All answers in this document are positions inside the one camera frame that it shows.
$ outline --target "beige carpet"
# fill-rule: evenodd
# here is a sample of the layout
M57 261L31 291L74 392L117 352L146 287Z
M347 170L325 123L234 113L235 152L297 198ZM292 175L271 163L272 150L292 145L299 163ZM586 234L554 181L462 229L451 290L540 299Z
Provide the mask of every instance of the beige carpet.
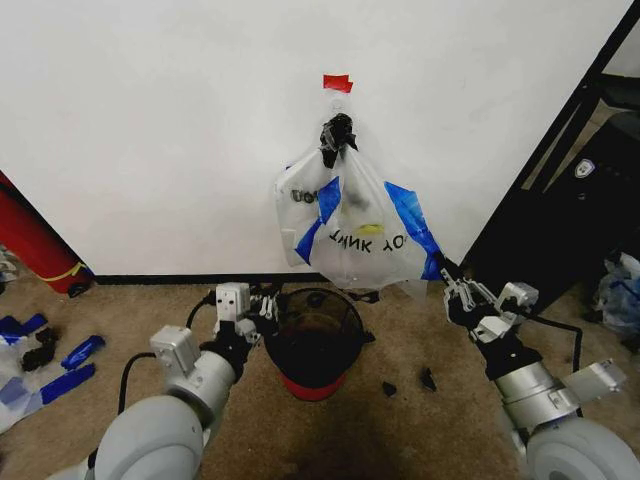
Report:
M44 313L63 330L59 361L88 335L107 347L95 355L96 375L0 436L3 479L40 479L79 462L113 420L122 367L164 324L183 325L207 286L96 286L79 298L55 294L29 274L0 296L0 315L24 321ZM377 341L366 346L347 382L320 403L296 400L283 388L263 346L255 349L233 387L218 437L206 450L203 479L513 479L512 449L498 426L499 398L465 332L446 322L442 285L429 285L426 303L396 287L375 305L358 304ZM613 334L579 320L571 293L548 309L552 319L585 329L583 365L613 357L629 375L623 393L594 402L585 416L597 420L640 452L640 374ZM197 317L207 338L215 312ZM531 324L529 346L558 375L570 371L571 334ZM438 392L424 390L420 368L432 369ZM387 398L383 380L397 385ZM153 359L140 360L129 383L129 404L161 392Z

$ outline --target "red trash can base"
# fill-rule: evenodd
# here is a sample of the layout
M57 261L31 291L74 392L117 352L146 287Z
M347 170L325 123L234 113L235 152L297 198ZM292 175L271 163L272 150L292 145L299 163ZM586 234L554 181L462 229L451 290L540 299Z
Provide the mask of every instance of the red trash can base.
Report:
M285 377L284 374L281 374L280 376L282 377L284 386L287 387L287 390L289 390L294 397L300 400L306 400L308 402L318 402L320 400L324 400L325 398L329 398L331 395L336 393L336 391L344 383L345 378L347 378L347 374L343 373L335 382L330 385L320 388L308 388L303 387L302 385L298 385L293 380Z

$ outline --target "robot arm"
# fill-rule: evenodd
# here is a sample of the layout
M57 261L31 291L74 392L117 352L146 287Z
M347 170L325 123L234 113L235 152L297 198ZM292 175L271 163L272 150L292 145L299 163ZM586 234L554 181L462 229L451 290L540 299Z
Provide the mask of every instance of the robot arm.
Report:
M188 328L165 326L156 333L150 344L165 372L164 394L127 408L95 454L50 480L195 478L249 351L262 333L273 331L273 298L255 300L258 309L266 301L264 312L250 312L248 284L219 285L215 339L199 347Z
M450 322L464 326L486 361L485 374L502 397L520 463L536 480L631 480L640 464L619 437L580 418L580 406L620 389L626 380L612 360L594 363L558 379L542 356L525 347L517 326L537 301L526 284L507 283L498 297L465 279L440 256Z

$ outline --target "red fire extinguisher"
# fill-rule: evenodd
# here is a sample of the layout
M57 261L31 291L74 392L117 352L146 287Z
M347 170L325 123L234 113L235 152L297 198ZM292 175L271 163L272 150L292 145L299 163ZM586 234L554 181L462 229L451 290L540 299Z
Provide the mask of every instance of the red fire extinguisher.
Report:
M75 297L93 275L0 172L0 243L56 292Z

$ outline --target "black cable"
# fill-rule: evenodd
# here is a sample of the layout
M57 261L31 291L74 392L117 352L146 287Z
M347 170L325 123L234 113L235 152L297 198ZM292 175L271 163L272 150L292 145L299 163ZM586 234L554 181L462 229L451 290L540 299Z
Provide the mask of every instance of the black cable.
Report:
M198 310L200 310L204 305L215 305L215 304L216 304L216 292L210 291L204 296L202 300L196 303L195 307L193 307L193 309L191 310L191 313L189 314L189 317L187 318L186 327L191 328L191 325L193 324L193 319L196 317L196 313L198 313Z
M553 320L547 320L546 318L539 317L538 315L533 315L511 303L509 300L506 300L501 307L503 310L511 311L517 313L518 315L522 315L523 317L528 318L537 323L541 323L542 325L547 325L549 327L559 328L561 330L567 330L569 332L573 332L576 334L575 340L573 343L573 373L580 370L580 354L582 353L582 329L579 327L574 327L573 325L569 325L561 322L554 322ZM576 414L578 417L582 418L582 409L578 408L576 410Z
M120 394L118 396L118 415L124 412L124 405L127 400L127 381L129 380L129 371L131 367L135 363L136 360L140 358L147 357L155 357L155 354L152 352L141 352L136 353L133 357L129 359L127 364L124 366L124 370L122 371L122 378L120 379Z
M196 313L198 313L198 310L200 310L200 308L202 308L202 306L206 304L207 303L204 300L200 300L198 303L196 303L196 306L193 307L193 309L191 310L191 313L189 314L189 317L187 318L187 323L186 323L187 328L191 328L191 325L193 324L193 319L196 317Z

